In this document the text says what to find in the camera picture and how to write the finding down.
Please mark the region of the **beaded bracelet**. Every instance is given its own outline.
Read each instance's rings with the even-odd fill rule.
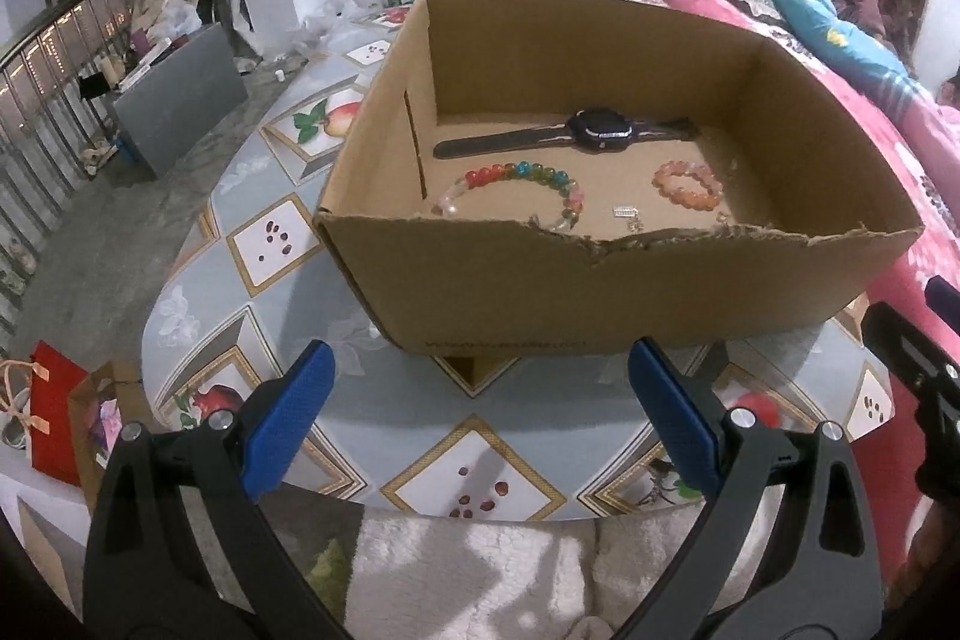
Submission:
[[[690,177],[706,189],[705,193],[697,194],[685,188],[670,183],[671,177]],[[720,206],[723,196],[723,186],[717,182],[713,172],[706,164],[691,164],[688,161],[668,161],[656,170],[654,187],[661,192],[661,196],[670,199],[674,204],[682,204],[688,210],[711,212]]]
[[[566,172],[557,172],[552,167],[520,161],[518,164],[493,164],[489,169],[483,167],[480,170],[469,170],[437,199],[433,207],[434,212],[445,218],[452,218],[457,214],[454,199],[459,199],[474,188],[482,188],[499,180],[529,180],[549,186],[563,196],[563,213],[560,213],[560,218],[555,223],[544,226],[549,231],[569,231],[577,224],[580,213],[584,210],[584,191],[577,185],[576,180],[570,179]]]

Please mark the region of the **patterned tablecloth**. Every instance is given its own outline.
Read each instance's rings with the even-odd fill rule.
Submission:
[[[328,114],[360,100],[379,63],[346,53],[394,32],[352,25],[277,100],[210,194],[144,330],[158,416],[195,426],[321,338],[336,386],[288,482],[370,506],[510,521],[698,501],[632,395],[625,355],[524,357],[461,375],[456,360],[387,343],[350,292],[311,224],[335,140],[301,134],[293,114],[324,98]],[[797,429],[832,418],[856,438],[893,414],[858,314],[851,305],[816,328],[669,354],[690,372],[725,351],[715,386],[725,404]]]

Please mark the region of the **blue gripper pad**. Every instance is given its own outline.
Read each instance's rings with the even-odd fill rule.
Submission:
[[[283,376],[285,389],[247,437],[244,448],[240,480],[253,501],[280,485],[330,396],[335,376],[333,351],[320,340],[311,342]]]
[[[954,332],[960,333],[960,292],[938,274],[929,279],[923,295],[926,306],[938,314]]]
[[[627,369],[630,387],[683,482],[707,498],[717,496],[722,482],[716,439],[671,368],[641,339],[630,351]]]

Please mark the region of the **screw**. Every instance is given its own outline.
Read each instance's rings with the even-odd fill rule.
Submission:
[[[210,429],[226,432],[233,425],[233,413],[229,410],[217,410],[216,413],[210,413],[210,418],[206,422],[210,424]]]
[[[123,429],[120,429],[120,438],[123,442],[133,442],[133,440],[140,437],[141,434],[143,434],[143,425],[136,421],[128,423]]]
[[[843,439],[843,427],[841,427],[838,423],[834,423],[833,421],[827,421],[827,423],[824,423],[824,427],[821,429],[821,431],[824,433],[824,437],[827,437],[827,439],[832,439],[834,442],[839,442],[841,439]]]
[[[757,417],[747,408],[734,408],[731,410],[730,419],[734,426],[738,426],[740,429],[750,429],[753,424],[757,423]]]

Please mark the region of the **multicolored beaded bracelet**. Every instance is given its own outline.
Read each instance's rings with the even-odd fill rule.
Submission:
[[[520,161],[518,164],[493,164],[489,168],[469,170],[437,199],[434,212],[445,218],[452,218],[457,214],[457,207],[453,203],[455,199],[474,188],[482,188],[500,180],[529,180],[541,183],[563,196],[563,213],[560,213],[560,218],[555,223],[544,226],[549,231],[569,231],[577,224],[580,213],[584,210],[584,191],[566,172],[557,172],[542,164]]]

